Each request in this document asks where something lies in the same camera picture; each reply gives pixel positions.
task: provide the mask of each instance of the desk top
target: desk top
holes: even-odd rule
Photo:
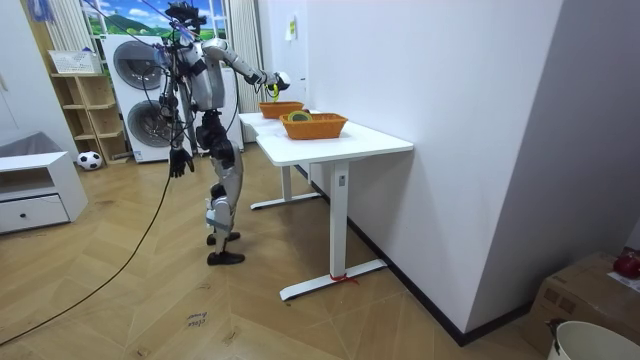
[[[291,140],[280,120],[265,119],[262,113],[238,116],[253,128],[258,145],[276,166],[348,160],[413,149],[410,142],[351,121],[347,121],[336,139]]]

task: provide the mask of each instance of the desk foot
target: desk foot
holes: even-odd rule
[[[277,199],[277,200],[263,201],[263,202],[259,202],[259,203],[255,203],[255,204],[251,205],[251,210],[260,210],[262,208],[276,206],[276,205],[282,205],[282,204],[287,204],[287,203],[296,202],[296,201],[300,201],[300,200],[315,199],[315,198],[320,197],[320,196],[322,196],[322,195],[320,195],[318,193],[309,193],[309,194],[304,194],[304,195],[292,196],[290,200]]]
[[[366,274],[368,272],[379,270],[387,267],[387,264],[380,260],[372,260],[364,264],[356,265],[347,269],[347,276],[350,278]],[[337,284],[338,282],[331,280],[329,275],[321,276],[313,280],[308,280],[303,283],[291,285],[280,291],[280,298],[282,301],[292,300],[298,296],[310,293],[312,291],[322,289],[324,287]]]

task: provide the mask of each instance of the window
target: window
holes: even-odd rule
[[[124,34],[168,36],[172,29],[169,20],[140,0],[92,0],[99,5],[106,18],[93,8],[79,0],[87,16],[92,35]],[[167,9],[166,0],[147,0],[164,14]],[[207,24],[202,26],[200,36],[209,40],[217,37],[227,39],[228,21],[225,0],[187,0],[200,9],[200,15],[207,17]]]

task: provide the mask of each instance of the wooden shelf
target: wooden shelf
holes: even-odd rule
[[[82,104],[62,105],[62,108],[65,110],[84,110],[84,105]]]
[[[74,140],[95,140],[96,136],[94,134],[80,134],[73,137]]]
[[[105,164],[127,151],[124,126],[106,74],[51,74],[78,151],[96,151]]]
[[[129,161],[129,158],[122,158],[122,159],[118,159],[118,160],[109,160],[112,164],[124,164],[127,161]]]
[[[99,139],[108,139],[108,138],[112,138],[112,137],[118,137],[120,135],[123,134],[123,131],[114,131],[114,132],[110,132],[110,133],[102,133],[102,134],[98,134],[98,138]]]
[[[51,77],[101,77],[107,76],[106,74],[80,74],[80,73],[64,73],[64,74],[51,74]]]
[[[89,105],[87,106],[87,110],[106,110],[106,109],[110,109],[112,107],[116,106],[116,102],[115,100],[111,103],[108,104],[104,104],[104,105]]]

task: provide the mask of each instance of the white desk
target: white desk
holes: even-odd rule
[[[345,269],[349,162],[367,156],[411,151],[413,144],[350,121],[337,139],[291,140],[280,120],[265,119],[261,113],[240,114],[239,117],[256,132],[258,145],[271,163],[282,168],[282,199],[253,204],[251,209],[319,196],[318,193],[291,196],[289,167],[301,163],[331,166],[330,274],[283,289],[280,291],[282,300],[329,286],[344,279],[345,275],[352,278],[387,266],[378,259]]]

